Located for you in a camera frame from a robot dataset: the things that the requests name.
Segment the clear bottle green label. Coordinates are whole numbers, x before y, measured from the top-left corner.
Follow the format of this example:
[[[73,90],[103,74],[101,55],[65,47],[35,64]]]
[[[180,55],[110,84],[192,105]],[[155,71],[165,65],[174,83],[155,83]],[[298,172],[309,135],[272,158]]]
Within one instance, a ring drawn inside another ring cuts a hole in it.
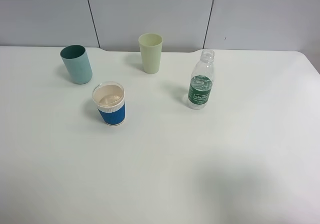
[[[214,58],[215,52],[204,49],[199,62],[193,69],[189,83],[188,106],[191,109],[204,108],[209,100],[214,82]]]

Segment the glass cup blue sleeve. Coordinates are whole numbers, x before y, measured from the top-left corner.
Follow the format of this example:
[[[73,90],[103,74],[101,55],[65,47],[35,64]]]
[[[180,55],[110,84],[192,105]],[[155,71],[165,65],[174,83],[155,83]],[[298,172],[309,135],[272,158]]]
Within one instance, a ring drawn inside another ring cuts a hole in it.
[[[103,118],[111,126],[121,124],[126,117],[125,90],[114,81],[99,84],[92,91],[92,99]]]

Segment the light green plastic cup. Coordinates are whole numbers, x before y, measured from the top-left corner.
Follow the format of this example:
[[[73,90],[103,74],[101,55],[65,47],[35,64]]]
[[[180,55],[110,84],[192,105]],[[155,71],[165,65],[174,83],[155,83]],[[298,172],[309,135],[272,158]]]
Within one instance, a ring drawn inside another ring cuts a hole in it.
[[[160,68],[163,38],[155,33],[145,33],[138,40],[144,72],[156,74]]]

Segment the teal plastic cup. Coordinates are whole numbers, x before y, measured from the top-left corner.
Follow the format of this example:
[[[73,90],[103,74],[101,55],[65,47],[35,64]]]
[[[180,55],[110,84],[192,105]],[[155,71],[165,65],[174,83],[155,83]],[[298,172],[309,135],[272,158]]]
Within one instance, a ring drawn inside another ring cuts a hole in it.
[[[86,84],[93,76],[92,68],[85,47],[70,45],[65,47],[60,56],[64,65],[75,84]]]

